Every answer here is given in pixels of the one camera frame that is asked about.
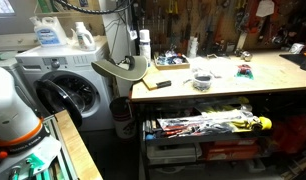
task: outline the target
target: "workbench top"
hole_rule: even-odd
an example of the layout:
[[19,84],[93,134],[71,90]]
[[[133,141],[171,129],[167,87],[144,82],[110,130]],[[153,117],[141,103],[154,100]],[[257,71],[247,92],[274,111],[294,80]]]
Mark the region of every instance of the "workbench top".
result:
[[[143,82],[137,82],[133,85],[131,99],[133,102],[147,102],[306,89],[306,71],[279,56],[289,54],[288,52],[251,53],[253,54],[251,62],[245,62],[235,56],[231,56],[230,59],[202,57],[189,59],[190,69],[161,70],[162,74],[172,81],[171,86],[150,91]],[[238,71],[237,66],[242,64],[252,68],[254,79],[235,76]],[[192,81],[183,83],[192,78],[192,70],[198,68],[212,71],[222,78],[214,78],[210,89],[205,92],[195,89]]]
[[68,154],[76,175],[81,180],[103,180],[80,134],[67,111],[55,114]]

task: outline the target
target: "washing machine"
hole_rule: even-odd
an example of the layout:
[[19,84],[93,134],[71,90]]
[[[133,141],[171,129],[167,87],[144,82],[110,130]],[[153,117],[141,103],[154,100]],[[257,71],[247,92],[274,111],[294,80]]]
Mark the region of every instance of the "washing machine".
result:
[[106,37],[96,45],[95,51],[82,51],[77,45],[39,46],[15,56],[29,87],[46,109],[43,116],[66,109],[79,131],[114,128],[109,109],[111,81],[91,66],[93,61],[108,58]]

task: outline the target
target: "wooden workbench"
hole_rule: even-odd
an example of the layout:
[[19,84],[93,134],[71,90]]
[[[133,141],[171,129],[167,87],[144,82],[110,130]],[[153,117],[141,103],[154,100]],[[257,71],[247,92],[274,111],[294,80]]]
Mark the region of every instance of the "wooden workbench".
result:
[[81,180],[103,180],[83,140],[66,111],[55,114],[76,175]]
[[[131,100],[136,104],[143,105],[144,111],[138,118],[140,126],[143,127],[143,131],[140,131],[141,142],[141,155],[143,161],[143,167],[145,177],[150,179],[149,168],[159,168],[163,166],[161,164],[150,164],[147,156],[146,147],[159,146],[159,145],[174,145],[185,143],[200,143],[200,142],[213,142],[221,140],[236,140],[243,138],[241,134],[216,134],[216,135],[203,135],[203,136],[183,136],[174,138],[153,138],[146,140],[146,135],[152,133],[146,130],[147,119],[151,117],[157,117],[155,111],[159,111],[161,101],[170,101],[169,106],[172,115],[177,107],[189,107],[191,98],[194,99],[207,99],[212,96],[235,96],[235,95],[260,95],[260,99],[266,101],[270,94],[275,92],[293,92],[297,90],[306,90],[306,71],[300,69],[300,67],[291,61],[288,61],[279,56],[279,54],[288,54],[288,52],[251,52],[253,58],[251,62],[245,62],[238,57],[230,57],[230,59],[206,59],[206,58],[194,58],[189,59],[191,64],[190,69],[178,69],[178,70],[161,70],[160,72],[168,79],[172,81],[172,85],[169,87],[163,87],[156,90],[148,90],[143,82],[137,82],[133,85]],[[238,72],[238,65],[247,64],[251,67],[254,79],[246,77],[236,77]],[[221,78],[214,78],[209,90],[201,92],[196,90],[192,86],[192,81],[183,83],[193,77],[193,70],[201,69],[205,71],[211,71],[212,74],[221,76]],[[186,164],[173,163],[174,166],[183,166]]]
[[[306,89],[306,71],[291,61],[279,56],[288,52],[253,53],[251,62],[244,62],[238,57],[231,59],[189,59],[190,69],[161,70],[172,86],[157,90],[148,90],[143,82],[133,85],[132,101],[161,101],[171,99],[201,98],[208,96],[239,95]],[[254,79],[235,77],[237,65],[248,64],[252,68]],[[192,87],[192,82],[183,83],[193,76],[192,69],[202,68],[220,74],[206,92]]]

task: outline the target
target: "detergent bottle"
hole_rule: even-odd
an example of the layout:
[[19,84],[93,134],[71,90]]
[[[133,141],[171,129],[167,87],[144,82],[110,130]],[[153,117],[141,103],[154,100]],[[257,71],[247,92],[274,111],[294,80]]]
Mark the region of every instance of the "detergent bottle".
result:
[[83,22],[75,22],[76,36],[79,47],[83,51],[94,51],[96,49],[92,34],[85,28]]
[[61,46],[67,43],[66,34],[57,17],[44,17],[40,21],[34,16],[30,20],[41,46]]

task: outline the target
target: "bottle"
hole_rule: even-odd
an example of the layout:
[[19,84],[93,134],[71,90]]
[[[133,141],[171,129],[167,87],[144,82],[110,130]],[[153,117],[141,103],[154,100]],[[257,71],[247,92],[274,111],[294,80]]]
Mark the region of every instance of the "bottle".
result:
[[186,50],[186,55],[189,56],[190,55],[190,51],[191,51],[191,44],[192,44],[192,41],[194,40],[194,36],[190,36],[190,40],[187,44],[187,50]]
[[40,21],[34,16],[30,20],[41,46],[62,46],[67,43],[66,34],[57,17],[44,17]]
[[195,58],[197,53],[199,43],[197,42],[197,38],[193,38],[193,40],[190,43],[190,51],[189,51],[189,58]]
[[92,34],[88,31],[83,22],[75,22],[76,36],[79,47],[83,51],[94,51],[96,49]]
[[151,45],[150,31],[147,29],[140,30],[140,56],[144,56],[147,61],[147,66],[151,65]]

